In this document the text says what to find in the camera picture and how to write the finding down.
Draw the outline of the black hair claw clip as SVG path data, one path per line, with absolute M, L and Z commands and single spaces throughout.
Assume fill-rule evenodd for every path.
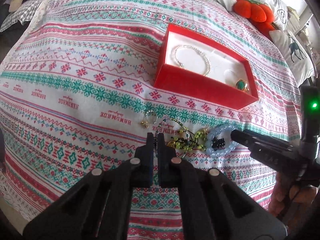
M 225 140 L 223 138 L 213 137 L 212 139 L 212 148 L 217 151 L 225 147 Z

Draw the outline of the red jewelry box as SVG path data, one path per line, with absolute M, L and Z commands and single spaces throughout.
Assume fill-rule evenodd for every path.
M 259 99 L 247 59 L 174 24 L 167 27 L 153 86 L 236 110 Z

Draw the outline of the white deer print pillow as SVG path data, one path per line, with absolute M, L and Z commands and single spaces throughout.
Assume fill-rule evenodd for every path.
M 269 36 L 287 62 L 298 86 L 315 75 L 310 56 L 292 31 L 273 30 L 269 31 Z

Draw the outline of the orange plush pumpkin toy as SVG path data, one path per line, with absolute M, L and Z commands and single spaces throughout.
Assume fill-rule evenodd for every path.
M 271 40 L 270 32 L 276 30 L 272 9 L 255 1 L 236 0 L 232 6 L 233 11 L 248 19 L 256 29 Z

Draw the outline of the patterned white red green cloth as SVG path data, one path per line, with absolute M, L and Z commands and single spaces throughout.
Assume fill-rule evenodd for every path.
M 153 87 L 169 24 L 249 61 L 259 99 L 233 110 Z M 94 168 L 108 170 L 145 143 L 148 110 L 196 132 L 230 123 L 300 138 L 300 93 L 278 48 L 212 0 L 44 0 L 1 64 L 1 195 L 30 221 Z

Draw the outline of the grey checked bed sheet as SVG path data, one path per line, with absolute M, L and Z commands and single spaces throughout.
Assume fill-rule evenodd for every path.
M 41 2 L 42 0 L 27 0 L 15 12 L 10 12 L 1 24 L 1 32 L 17 22 L 20 22 L 21 25 L 30 22 Z

